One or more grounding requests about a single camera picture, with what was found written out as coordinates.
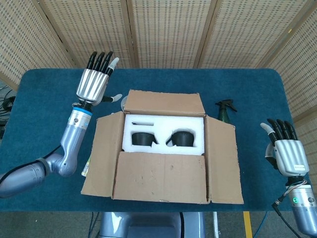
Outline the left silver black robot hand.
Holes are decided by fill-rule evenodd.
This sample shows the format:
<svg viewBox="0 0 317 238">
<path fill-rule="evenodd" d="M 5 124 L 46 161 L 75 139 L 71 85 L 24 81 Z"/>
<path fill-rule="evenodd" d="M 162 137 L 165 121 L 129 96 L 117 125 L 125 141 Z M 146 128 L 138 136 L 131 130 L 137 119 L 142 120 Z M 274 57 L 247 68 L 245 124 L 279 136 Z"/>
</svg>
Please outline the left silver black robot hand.
<svg viewBox="0 0 317 238">
<path fill-rule="evenodd" d="M 93 52 L 90 55 L 87 66 L 84 69 L 80 83 L 76 90 L 76 96 L 79 102 L 74 103 L 74 107 L 91 110 L 91 107 L 101 102 L 116 102 L 121 99 L 122 95 L 106 96 L 106 86 L 109 78 L 114 72 L 119 58 L 111 59 L 113 52 L 107 54 Z"/>
</svg>

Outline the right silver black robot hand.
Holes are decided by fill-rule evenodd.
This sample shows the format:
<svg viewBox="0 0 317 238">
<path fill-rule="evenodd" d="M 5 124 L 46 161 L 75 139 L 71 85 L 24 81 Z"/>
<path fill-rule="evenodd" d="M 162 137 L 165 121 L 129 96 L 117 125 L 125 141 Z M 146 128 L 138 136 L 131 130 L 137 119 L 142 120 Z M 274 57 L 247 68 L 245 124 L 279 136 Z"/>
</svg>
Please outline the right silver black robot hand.
<svg viewBox="0 0 317 238">
<path fill-rule="evenodd" d="M 281 119 L 267 121 L 268 123 L 260 124 L 270 139 L 265 150 L 265 159 L 282 176 L 288 178 L 287 186 L 302 183 L 309 172 L 309 165 L 294 126 Z"/>
</svg>

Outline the red printed cardboard box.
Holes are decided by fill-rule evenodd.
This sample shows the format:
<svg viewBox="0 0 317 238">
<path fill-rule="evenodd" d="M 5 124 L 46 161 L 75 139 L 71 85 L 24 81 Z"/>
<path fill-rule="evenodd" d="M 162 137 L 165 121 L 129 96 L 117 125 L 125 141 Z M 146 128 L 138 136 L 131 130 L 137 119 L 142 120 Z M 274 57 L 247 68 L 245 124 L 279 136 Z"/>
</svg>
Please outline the red printed cardboard box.
<svg viewBox="0 0 317 238">
<path fill-rule="evenodd" d="M 125 152 L 126 115 L 204 119 L 202 155 Z M 235 127 L 204 110 L 198 93 L 130 90 L 125 109 L 97 119 L 82 194 L 116 200 L 243 204 Z"/>
</svg>

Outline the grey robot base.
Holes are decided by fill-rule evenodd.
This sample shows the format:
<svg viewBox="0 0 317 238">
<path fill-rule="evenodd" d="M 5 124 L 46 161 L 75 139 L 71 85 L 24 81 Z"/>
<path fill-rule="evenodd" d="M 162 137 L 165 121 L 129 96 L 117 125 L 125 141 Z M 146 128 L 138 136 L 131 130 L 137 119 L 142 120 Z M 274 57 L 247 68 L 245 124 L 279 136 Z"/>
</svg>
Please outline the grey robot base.
<svg viewBox="0 0 317 238">
<path fill-rule="evenodd" d="M 98 238 L 205 238 L 202 212 L 103 212 Z"/>
</svg>

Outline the blue carpet table cover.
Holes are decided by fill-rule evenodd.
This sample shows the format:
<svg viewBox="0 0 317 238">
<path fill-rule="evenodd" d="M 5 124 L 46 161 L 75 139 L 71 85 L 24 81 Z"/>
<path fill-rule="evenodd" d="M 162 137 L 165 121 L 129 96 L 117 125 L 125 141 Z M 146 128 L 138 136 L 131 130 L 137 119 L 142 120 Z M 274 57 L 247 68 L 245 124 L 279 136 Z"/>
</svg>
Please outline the blue carpet table cover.
<svg viewBox="0 0 317 238">
<path fill-rule="evenodd" d="M 20 82 L 0 144 L 0 174 L 54 150 L 63 135 L 81 69 L 44 68 L 27 71 Z M 232 99 L 237 109 L 229 118 L 236 127 L 240 180 L 244 204 L 181 204 L 112 200 L 81 194 L 81 172 L 91 153 L 96 120 L 120 111 L 120 103 L 101 103 L 85 134 L 74 175 L 48 176 L 44 183 L 19 195 L 1 199 L 2 211 L 267 211 L 285 191 L 287 179 L 266 161 L 270 140 L 260 124 L 267 119 L 291 121 L 282 79 L 273 69 L 116 69 L 107 95 L 129 90 L 199 93 L 206 113 L 217 117 L 216 103 Z"/>
</svg>

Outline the green spray bottle black nozzle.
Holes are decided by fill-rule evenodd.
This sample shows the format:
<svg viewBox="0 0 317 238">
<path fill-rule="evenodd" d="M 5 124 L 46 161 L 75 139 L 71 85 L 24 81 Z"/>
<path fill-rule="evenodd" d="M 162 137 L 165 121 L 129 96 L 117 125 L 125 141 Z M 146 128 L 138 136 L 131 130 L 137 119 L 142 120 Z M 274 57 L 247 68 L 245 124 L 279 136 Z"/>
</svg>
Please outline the green spray bottle black nozzle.
<svg viewBox="0 0 317 238">
<path fill-rule="evenodd" d="M 236 108 L 233 105 L 232 99 L 222 100 L 216 103 L 219 106 L 218 120 L 231 124 L 230 118 L 227 113 L 227 108 L 230 108 L 234 112 L 237 112 Z"/>
</svg>

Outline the yellow floor tape strip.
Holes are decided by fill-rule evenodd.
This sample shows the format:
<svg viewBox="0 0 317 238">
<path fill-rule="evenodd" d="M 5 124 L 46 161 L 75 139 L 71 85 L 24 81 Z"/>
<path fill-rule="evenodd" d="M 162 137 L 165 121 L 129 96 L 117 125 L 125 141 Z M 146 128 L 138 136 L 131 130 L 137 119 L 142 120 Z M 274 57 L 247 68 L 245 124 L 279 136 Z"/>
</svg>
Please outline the yellow floor tape strip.
<svg viewBox="0 0 317 238">
<path fill-rule="evenodd" d="M 253 232 L 252 232 L 252 226 L 251 226 L 251 217 L 250 217 L 249 211 L 243 211 L 243 219 L 244 219 L 246 238 L 253 238 Z"/>
</svg>

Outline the white foam packing insert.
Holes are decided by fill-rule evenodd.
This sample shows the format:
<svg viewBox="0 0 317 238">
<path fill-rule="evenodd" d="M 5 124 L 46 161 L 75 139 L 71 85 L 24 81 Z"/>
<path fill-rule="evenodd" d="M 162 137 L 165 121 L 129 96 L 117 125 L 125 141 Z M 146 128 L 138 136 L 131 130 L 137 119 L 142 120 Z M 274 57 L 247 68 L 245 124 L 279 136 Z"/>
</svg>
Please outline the white foam packing insert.
<svg viewBox="0 0 317 238">
<path fill-rule="evenodd" d="M 193 134 L 193 146 L 167 143 L 174 133 L 180 131 Z M 149 146 L 133 145 L 132 134 L 138 132 L 153 135 L 155 141 Z M 202 155 L 205 152 L 204 136 L 204 119 L 200 117 L 126 115 L 122 149 L 125 152 Z"/>
</svg>

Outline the green white plastic wrap roll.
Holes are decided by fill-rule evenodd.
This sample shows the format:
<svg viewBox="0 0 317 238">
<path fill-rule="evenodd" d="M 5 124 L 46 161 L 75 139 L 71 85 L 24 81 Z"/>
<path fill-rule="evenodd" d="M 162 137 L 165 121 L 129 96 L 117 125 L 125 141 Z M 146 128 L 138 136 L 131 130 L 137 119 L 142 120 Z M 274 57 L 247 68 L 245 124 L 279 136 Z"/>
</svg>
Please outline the green white plastic wrap roll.
<svg viewBox="0 0 317 238">
<path fill-rule="evenodd" d="M 85 166 L 84 166 L 84 168 L 83 168 L 83 170 L 82 170 L 82 172 L 81 172 L 81 176 L 84 176 L 84 177 L 87 176 L 87 173 L 88 173 L 88 171 L 89 171 L 90 161 L 91 161 L 91 158 L 89 158 L 89 159 L 87 160 L 87 162 L 86 162 L 86 164 L 85 164 Z"/>
</svg>

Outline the woven rattan folding screen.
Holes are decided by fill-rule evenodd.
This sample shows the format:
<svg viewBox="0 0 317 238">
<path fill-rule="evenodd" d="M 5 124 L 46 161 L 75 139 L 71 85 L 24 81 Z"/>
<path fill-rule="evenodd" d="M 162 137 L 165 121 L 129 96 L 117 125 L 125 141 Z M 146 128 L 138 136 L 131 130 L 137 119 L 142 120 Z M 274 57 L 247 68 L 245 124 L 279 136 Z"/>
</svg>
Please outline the woven rattan folding screen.
<svg viewBox="0 0 317 238">
<path fill-rule="evenodd" d="M 0 103 L 34 68 L 271 67 L 298 126 L 317 116 L 317 0 L 0 0 Z"/>
</svg>

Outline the white table leg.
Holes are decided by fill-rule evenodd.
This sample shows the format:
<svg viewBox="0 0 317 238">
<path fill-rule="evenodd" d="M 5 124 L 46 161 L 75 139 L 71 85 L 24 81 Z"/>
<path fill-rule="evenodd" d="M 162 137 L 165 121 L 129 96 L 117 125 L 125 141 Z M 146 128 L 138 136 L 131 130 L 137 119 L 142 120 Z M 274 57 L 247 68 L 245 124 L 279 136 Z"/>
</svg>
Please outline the white table leg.
<svg viewBox="0 0 317 238">
<path fill-rule="evenodd" d="M 218 228 L 218 216 L 217 212 L 212 213 L 212 220 L 213 220 L 213 237 L 219 238 L 219 228 Z"/>
</svg>

